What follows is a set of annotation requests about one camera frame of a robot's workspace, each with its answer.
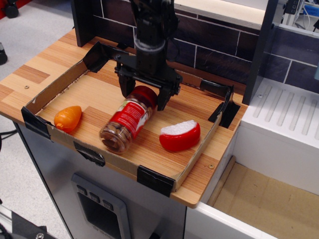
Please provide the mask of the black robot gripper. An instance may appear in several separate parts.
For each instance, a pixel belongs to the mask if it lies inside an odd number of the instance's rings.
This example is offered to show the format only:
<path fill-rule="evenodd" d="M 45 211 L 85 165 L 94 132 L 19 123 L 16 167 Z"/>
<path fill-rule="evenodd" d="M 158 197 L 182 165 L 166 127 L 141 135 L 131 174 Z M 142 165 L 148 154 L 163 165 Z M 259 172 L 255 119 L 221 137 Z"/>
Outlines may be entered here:
<path fill-rule="evenodd" d="M 126 98 L 136 81 L 154 86 L 159 89 L 157 110 L 163 111 L 170 98 L 179 93 L 182 82 L 182 76 L 168 66 L 166 58 L 166 44 L 157 49 L 138 48 L 135 55 L 120 50 L 114 53 L 122 95 Z"/>

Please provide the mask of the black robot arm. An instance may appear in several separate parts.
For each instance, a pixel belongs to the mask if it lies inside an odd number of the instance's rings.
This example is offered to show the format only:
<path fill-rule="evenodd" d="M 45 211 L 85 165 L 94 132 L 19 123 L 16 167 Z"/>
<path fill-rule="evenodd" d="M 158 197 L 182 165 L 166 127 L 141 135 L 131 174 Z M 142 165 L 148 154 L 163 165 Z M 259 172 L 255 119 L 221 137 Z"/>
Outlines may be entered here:
<path fill-rule="evenodd" d="M 167 42 L 179 23 L 172 0 L 133 0 L 131 7 L 136 23 L 135 55 L 115 55 L 115 72 L 122 95 L 127 97 L 136 81 L 159 89 L 158 111 L 180 91 L 182 76 L 168 66 Z"/>

